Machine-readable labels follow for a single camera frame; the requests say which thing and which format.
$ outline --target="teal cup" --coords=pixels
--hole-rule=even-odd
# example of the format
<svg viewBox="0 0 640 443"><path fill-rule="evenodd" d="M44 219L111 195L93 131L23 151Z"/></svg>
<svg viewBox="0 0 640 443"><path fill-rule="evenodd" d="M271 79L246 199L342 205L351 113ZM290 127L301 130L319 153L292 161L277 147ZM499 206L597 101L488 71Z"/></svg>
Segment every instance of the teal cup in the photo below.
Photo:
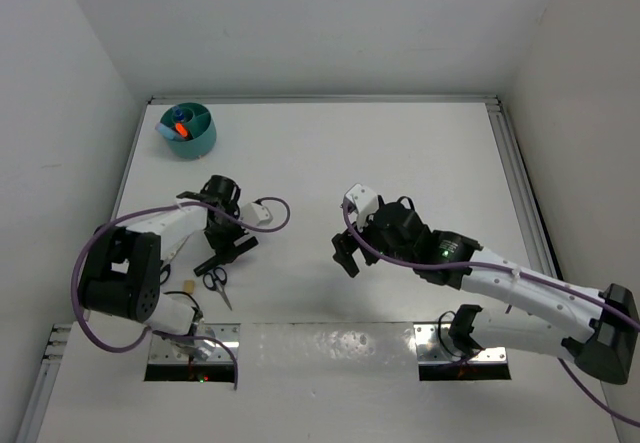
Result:
<svg viewBox="0 0 640 443"><path fill-rule="evenodd" d="M191 140L176 141L167 140L167 144L180 158L185 160L195 160L201 158L211 151L216 144L217 133L216 125L213 123L211 113L204 106L198 103L180 103L180 107L185 116L184 126L192 136ZM160 118L160 122L173 128L175 121L173 120L173 112L171 109L165 112Z"/></svg>

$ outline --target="white wall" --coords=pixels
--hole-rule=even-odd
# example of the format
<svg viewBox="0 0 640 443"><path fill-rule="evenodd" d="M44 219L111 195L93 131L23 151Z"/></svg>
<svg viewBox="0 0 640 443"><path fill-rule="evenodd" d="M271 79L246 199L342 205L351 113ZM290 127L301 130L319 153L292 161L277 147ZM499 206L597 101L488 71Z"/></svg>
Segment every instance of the white wall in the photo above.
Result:
<svg viewBox="0 0 640 443"><path fill-rule="evenodd" d="M640 0L552 0L508 100L565 276L640 303ZM608 390L640 419L640 355ZM626 442L640 431L619 425Z"/></svg>
<svg viewBox="0 0 640 443"><path fill-rule="evenodd" d="M142 96L502 92L548 0L78 0Z"/></svg>
<svg viewBox="0 0 640 443"><path fill-rule="evenodd" d="M74 256L139 117L75 0L0 0L0 442L13 441Z"/></svg>

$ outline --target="orange object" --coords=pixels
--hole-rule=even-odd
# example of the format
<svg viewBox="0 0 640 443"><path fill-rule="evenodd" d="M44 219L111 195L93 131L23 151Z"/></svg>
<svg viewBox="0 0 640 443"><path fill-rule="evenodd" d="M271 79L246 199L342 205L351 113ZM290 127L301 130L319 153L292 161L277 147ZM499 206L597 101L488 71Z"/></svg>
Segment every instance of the orange object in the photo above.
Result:
<svg viewBox="0 0 640 443"><path fill-rule="evenodd" d="M176 123L176 131L183 138L188 138L189 137L189 132L187 131L187 129L184 127L184 125L182 123Z"/></svg>

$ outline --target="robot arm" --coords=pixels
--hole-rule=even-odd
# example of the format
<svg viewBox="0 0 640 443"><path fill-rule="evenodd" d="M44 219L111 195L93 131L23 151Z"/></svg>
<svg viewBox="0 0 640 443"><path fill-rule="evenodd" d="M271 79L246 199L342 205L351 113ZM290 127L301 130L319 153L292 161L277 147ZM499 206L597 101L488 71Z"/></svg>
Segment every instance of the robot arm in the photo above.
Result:
<svg viewBox="0 0 640 443"><path fill-rule="evenodd" d="M422 223L407 197L385 203L370 188L355 185L345 194L345 204L349 206L347 212L356 215L355 231L369 247L363 247L349 229L332 239L333 258L349 276L355 277L359 272L353 259L358 249L367 265L376 263L380 254L408 263L447 265L414 272L430 283L496 298L526 312L495 314L477 305L462 305L451 323L449 336L465 355L494 346L517 348L573 361L602 381L626 383L636 332L599 306L522 278L521 272L570 287L637 319L628 289L612 284L599 292L521 268L471 238L431 230ZM474 268L469 263L499 265L510 272Z"/></svg>
<svg viewBox="0 0 640 443"><path fill-rule="evenodd" d="M204 201L251 226L271 222L258 202L238 208L240 189L230 179L213 176L200 193L183 193L179 201ZM200 206L185 206L129 226L109 229L91 248L78 287L80 304L140 322L154 331L187 335L199 320L195 308L160 293L160 274L193 233L204 231L215 250L203 265L230 263L258 244L238 224Z"/></svg>

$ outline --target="table surface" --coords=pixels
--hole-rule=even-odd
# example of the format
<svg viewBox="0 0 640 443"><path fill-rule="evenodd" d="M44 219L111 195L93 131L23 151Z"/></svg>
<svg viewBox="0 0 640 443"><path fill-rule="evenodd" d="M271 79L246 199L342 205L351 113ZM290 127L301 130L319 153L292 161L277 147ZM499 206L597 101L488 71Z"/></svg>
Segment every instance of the table surface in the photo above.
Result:
<svg viewBox="0 0 640 443"><path fill-rule="evenodd" d="M422 220L528 264L504 170L482 103L209 105L211 153L173 156L146 109L118 214L171 203L212 174L233 178L241 202L276 195L289 226L227 267L230 312L199 280L209 322L240 323L240 384L144 382L148 342L126 355L72 332L39 442L617 441L610 418L548 357L509 351L511 381L419 382L411 322L462 303L499 302L440 288L385 263L350 279L331 238L354 183L413 198ZM282 208L271 205L275 220ZM166 290L211 256L194 235ZM93 315L96 332L125 343L139 327ZM584 377L599 396L598 382Z"/></svg>

